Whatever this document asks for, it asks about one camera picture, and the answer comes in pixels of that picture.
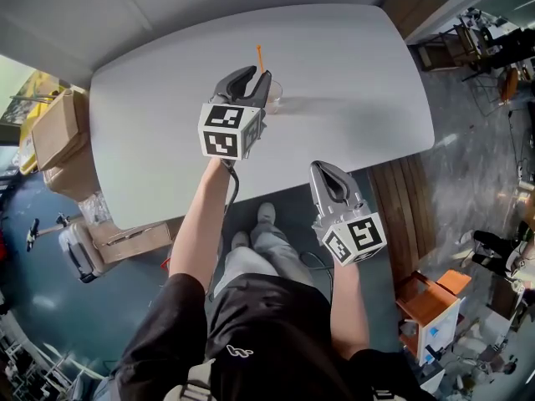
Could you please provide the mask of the person's left forearm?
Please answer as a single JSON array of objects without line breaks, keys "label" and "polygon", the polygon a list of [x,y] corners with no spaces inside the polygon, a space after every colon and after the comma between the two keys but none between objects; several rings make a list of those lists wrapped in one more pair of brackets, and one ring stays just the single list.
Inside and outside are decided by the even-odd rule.
[{"label": "person's left forearm", "polygon": [[208,291],[217,265],[217,251],[227,199],[230,173],[224,162],[212,158],[176,236],[169,275],[186,274]]}]

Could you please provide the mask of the flat cardboard sheet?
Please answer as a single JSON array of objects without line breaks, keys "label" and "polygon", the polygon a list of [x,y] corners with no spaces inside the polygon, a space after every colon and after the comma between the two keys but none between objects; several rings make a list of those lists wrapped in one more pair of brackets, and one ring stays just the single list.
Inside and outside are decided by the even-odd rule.
[{"label": "flat cardboard sheet", "polygon": [[380,7],[403,39],[450,0],[383,0]]}]

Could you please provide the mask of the clear plastic cup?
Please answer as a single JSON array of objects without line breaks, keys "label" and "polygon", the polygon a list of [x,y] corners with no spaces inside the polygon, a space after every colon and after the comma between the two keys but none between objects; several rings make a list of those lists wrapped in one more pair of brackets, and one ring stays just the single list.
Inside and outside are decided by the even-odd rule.
[{"label": "clear plastic cup", "polygon": [[282,96],[283,88],[281,84],[272,79],[267,95],[267,102],[264,107],[266,114],[276,114],[278,112]]}]

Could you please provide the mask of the small white table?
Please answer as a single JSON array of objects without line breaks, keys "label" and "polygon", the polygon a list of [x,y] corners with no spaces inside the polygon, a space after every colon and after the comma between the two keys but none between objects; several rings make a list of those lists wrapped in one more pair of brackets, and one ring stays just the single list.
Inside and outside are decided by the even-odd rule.
[{"label": "small white table", "polygon": [[[444,312],[434,317],[430,323],[425,326],[419,326],[417,361],[420,366],[435,361],[433,352],[438,353],[446,348],[454,339],[459,315],[461,300],[456,299]],[[435,338],[427,336],[428,327],[437,327],[439,329]]]}]

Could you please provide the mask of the person's grey trousers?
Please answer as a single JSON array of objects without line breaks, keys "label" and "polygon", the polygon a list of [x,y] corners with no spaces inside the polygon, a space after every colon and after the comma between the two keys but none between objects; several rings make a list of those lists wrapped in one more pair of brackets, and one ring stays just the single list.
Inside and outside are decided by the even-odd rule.
[{"label": "person's grey trousers", "polygon": [[271,222],[257,223],[250,234],[250,246],[233,248],[226,256],[222,278],[214,289],[214,297],[235,278],[245,274],[282,277],[313,287],[309,270],[287,237]]}]

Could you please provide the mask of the yellow plastic bin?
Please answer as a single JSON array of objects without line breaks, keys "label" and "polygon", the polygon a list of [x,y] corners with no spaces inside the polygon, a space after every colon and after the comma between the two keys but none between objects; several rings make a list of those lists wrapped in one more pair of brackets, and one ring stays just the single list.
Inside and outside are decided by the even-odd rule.
[{"label": "yellow plastic bin", "polygon": [[29,79],[27,98],[31,98],[29,103],[31,109],[23,121],[20,130],[20,140],[18,147],[19,171],[22,175],[28,175],[37,168],[37,157],[33,145],[32,129],[33,125],[54,100],[53,91],[57,84],[49,74],[36,71]]}]

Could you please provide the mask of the person's right forearm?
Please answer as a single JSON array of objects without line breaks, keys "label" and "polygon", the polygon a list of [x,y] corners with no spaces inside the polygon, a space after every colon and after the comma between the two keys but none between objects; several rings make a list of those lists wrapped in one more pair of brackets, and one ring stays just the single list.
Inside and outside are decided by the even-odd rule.
[{"label": "person's right forearm", "polygon": [[356,264],[334,264],[330,330],[333,347],[342,358],[349,360],[369,348],[369,324]]}]

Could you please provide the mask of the orange wooden cabinet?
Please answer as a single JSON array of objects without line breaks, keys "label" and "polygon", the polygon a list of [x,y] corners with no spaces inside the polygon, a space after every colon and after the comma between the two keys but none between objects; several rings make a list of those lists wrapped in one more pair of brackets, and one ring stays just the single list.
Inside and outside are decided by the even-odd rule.
[{"label": "orange wooden cabinet", "polygon": [[420,272],[413,272],[398,286],[395,291],[395,302],[405,320],[415,324],[415,334],[401,333],[400,340],[415,358],[419,326],[430,323],[456,299],[460,299],[459,295],[470,282],[471,277],[467,274],[449,270],[436,282]]}]

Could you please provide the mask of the small cardboard box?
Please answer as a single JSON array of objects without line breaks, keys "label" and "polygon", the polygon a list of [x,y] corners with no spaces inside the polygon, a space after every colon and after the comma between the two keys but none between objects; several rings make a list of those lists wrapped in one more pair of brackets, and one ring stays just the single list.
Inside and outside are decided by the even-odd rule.
[{"label": "small cardboard box", "polygon": [[85,146],[89,137],[88,96],[76,90],[64,90],[32,128],[38,170],[46,171],[62,164]]}]

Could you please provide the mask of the clear bag of small parts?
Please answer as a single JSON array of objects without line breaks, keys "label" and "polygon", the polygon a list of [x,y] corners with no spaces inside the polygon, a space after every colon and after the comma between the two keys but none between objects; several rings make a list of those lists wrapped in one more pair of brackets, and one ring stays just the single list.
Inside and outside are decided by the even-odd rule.
[{"label": "clear bag of small parts", "polygon": [[78,203],[84,219],[92,226],[112,221],[112,217],[101,190]]}]

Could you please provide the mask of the orange-backed chair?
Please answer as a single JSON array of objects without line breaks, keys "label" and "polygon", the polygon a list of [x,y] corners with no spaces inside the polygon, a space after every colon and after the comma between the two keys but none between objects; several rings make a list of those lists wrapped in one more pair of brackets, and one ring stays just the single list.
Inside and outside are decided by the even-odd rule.
[{"label": "orange-backed chair", "polygon": [[[485,118],[511,103],[512,98],[517,93],[519,82],[518,79],[518,69],[509,68],[507,70],[504,70],[502,74],[495,78],[497,82],[494,85],[481,85],[481,88],[485,90],[487,101],[490,104],[495,104],[495,106],[490,111],[483,114]],[[491,99],[487,94],[488,91],[496,92],[497,96]]]}]

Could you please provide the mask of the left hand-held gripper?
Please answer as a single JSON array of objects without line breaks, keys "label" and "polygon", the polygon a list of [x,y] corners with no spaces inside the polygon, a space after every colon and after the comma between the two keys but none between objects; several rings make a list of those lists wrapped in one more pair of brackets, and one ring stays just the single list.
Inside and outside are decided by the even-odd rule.
[{"label": "left hand-held gripper", "polygon": [[197,130],[204,156],[245,160],[260,139],[272,74],[263,72],[245,96],[256,72],[254,65],[231,72],[217,83],[210,101],[202,105]]}]

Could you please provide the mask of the person's black shirt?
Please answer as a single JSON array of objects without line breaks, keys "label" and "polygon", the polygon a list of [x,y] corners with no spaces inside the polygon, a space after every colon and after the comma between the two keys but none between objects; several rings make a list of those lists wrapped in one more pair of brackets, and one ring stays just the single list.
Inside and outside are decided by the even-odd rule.
[{"label": "person's black shirt", "polygon": [[120,401],[163,401],[206,365],[216,401],[434,401],[403,355],[365,349],[342,358],[330,306],[313,287],[242,275],[205,314],[199,281],[170,277],[117,364]]}]

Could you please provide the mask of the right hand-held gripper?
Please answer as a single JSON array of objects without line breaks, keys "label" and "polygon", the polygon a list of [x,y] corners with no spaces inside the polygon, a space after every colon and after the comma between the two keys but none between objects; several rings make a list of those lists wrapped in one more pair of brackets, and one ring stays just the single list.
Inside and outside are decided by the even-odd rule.
[{"label": "right hand-held gripper", "polygon": [[[379,213],[369,212],[366,206],[359,208],[363,197],[352,175],[315,160],[309,167],[309,186],[319,214],[312,228],[340,266],[371,258],[387,245]],[[331,215],[335,211],[346,212]]]}]

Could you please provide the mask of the grey hard case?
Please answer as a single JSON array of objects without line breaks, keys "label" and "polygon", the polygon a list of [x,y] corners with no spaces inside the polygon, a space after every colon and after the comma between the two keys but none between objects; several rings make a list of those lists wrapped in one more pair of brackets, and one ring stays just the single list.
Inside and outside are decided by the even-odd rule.
[{"label": "grey hard case", "polygon": [[64,228],[59,245],[69,268],[82,283],[90,283],[105,273],[102,256],[83,222]]}]

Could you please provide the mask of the black metal shelf rack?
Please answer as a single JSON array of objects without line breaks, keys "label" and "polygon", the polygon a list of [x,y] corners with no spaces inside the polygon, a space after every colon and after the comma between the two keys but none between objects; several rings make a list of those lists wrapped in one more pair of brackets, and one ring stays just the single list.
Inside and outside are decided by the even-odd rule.
[{"label": "black metal shelf rack", "polygon": [[447,30],[419,42],[415,51],[423,70],[458,69],[465,65],[478,70],[481,62],[491,57],[487,21],[483,11],[469,8]]}]

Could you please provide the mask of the person's right white shoe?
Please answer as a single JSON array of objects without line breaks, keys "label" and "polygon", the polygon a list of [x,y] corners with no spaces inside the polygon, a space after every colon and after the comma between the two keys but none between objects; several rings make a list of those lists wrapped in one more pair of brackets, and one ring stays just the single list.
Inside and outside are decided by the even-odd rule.
[{"label": "person's right white shoe", "polygon": [[276,210],[271,202],[263,202],[257,210],[258,225],[274,225],[276,220]]}]

